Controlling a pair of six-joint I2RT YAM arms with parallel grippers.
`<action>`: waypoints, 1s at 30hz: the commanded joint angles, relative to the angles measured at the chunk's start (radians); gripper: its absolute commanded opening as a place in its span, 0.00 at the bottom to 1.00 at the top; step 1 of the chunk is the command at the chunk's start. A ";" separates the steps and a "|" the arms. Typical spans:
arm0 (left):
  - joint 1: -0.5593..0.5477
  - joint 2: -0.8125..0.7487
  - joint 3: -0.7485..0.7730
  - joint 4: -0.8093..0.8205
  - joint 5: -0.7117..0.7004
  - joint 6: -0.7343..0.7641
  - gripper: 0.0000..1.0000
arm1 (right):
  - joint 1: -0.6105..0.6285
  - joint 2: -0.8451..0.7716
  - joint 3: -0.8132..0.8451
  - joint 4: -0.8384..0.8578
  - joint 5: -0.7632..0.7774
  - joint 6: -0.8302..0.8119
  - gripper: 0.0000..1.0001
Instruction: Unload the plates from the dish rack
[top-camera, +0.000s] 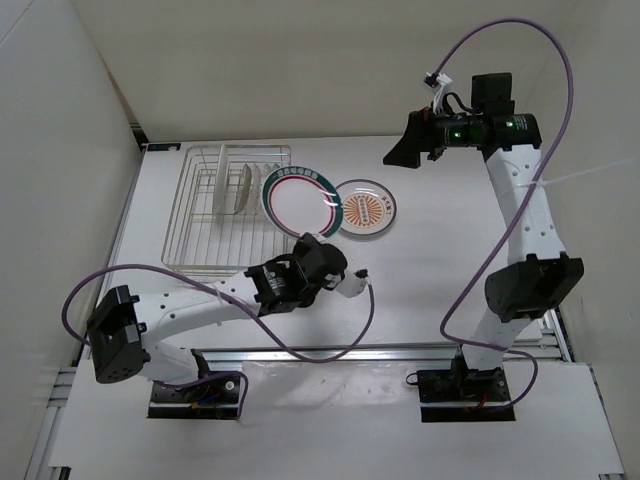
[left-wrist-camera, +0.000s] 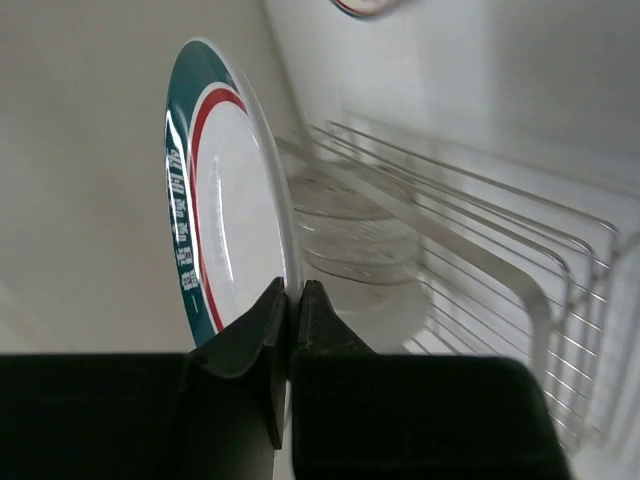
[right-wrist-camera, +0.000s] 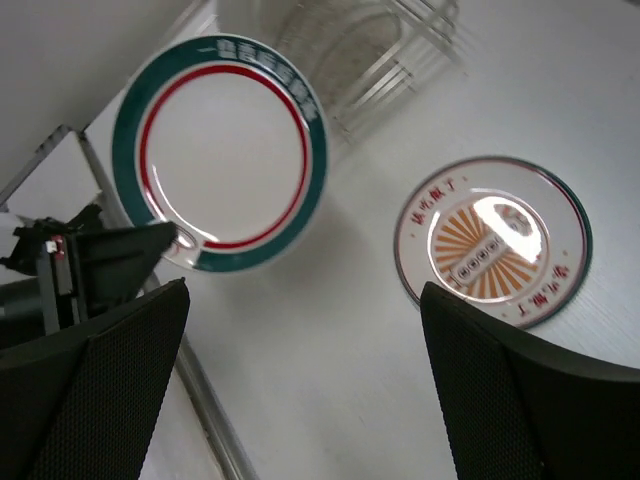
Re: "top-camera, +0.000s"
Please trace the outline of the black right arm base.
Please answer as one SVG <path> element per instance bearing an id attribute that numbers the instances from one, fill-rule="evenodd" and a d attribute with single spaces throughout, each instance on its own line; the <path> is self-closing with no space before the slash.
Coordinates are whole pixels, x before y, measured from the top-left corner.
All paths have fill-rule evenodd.
<path id="1" fill-rule="evenodd" d="M 515 421 L 504 369 L 471 370 L 461 356 L 446 369 L 410 372 L 405 383 L 418 389 L 422 423 Z"/>

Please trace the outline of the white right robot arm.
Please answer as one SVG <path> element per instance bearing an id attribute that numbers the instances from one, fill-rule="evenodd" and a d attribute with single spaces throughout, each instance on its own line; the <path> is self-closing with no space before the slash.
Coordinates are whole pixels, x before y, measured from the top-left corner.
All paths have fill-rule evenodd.
<path id="1" fill-rule="evenodd" d="M 429 74 L 424 82 L 432 103 L 410 113 L 384 164 L 417 169 L 423 158 L 435 161 L 448 148 L 479 150 L 507 227 L 507 264 L 487 276 L 487 309 L 461 344 L 465 365 L 449 375 L 452 393 L 470 400 L 484 389 L 484 374 L 501 367 L 520 332 L 564 300 L 584 265 L 568 255 L 558 236 L 537 175 L 543 165 L 538 122 L 516 112 L 511 74 L 474 76 L 471 104 L 460 112 L 448 104 L 454 95 L 448 76 Z"/>

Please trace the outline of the green band ceramic plate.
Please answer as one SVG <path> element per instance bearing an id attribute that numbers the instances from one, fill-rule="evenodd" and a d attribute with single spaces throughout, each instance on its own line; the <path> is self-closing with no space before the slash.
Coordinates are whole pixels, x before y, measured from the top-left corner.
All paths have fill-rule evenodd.
<path id="1" fill-rule="evenodd" d="M 319 172 L 301 166 L 273 170 L 261 184 L 260 201 L 266 218 L 292 238 L 305 233 L 329 238 L 344 220 L 337 188 Z"/>

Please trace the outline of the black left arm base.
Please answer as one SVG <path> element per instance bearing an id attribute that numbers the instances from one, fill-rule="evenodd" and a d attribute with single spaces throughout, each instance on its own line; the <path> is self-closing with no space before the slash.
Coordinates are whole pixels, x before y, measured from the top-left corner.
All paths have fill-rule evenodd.
<path id="1" fill-rule="evenodd" d="M 207 371 L 196 386 L 173 387 L 155 382 L 147 417 L 176 420 L 238 420 L 248 392 L 248 377 L 239 370 Z"/>

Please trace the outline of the orange sunburst ceramic plate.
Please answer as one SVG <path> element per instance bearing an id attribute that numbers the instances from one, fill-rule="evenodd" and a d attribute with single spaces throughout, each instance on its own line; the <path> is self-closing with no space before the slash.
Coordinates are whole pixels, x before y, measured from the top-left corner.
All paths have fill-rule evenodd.
<path id="1" fill-rule="evenodd" d="M 368 239 L 383 235 L 397 217 L 397 202 L 391 191 L 379 182 L 352 179 L 339 184 L 343 221 L 340 232 Z"/>

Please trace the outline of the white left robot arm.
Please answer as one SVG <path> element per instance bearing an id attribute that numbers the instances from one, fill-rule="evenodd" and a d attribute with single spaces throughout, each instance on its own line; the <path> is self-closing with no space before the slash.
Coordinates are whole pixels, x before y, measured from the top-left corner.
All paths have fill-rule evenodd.
<path id="1" fill-rule="evenodd" d="M 114 287 L 88 320 L 96 380 L 113 384 L 143 375 L 198 400 L 208 392 L 210 377 L 194 351 L 173 347 L 168 338 L 306 308 L 321 290 L 341 283 L 347 267 L 337 247 L 305 234 L 291 253 L 203 288 L 189 281 L 172 292 L 138 296 L 126 285 Z"/>

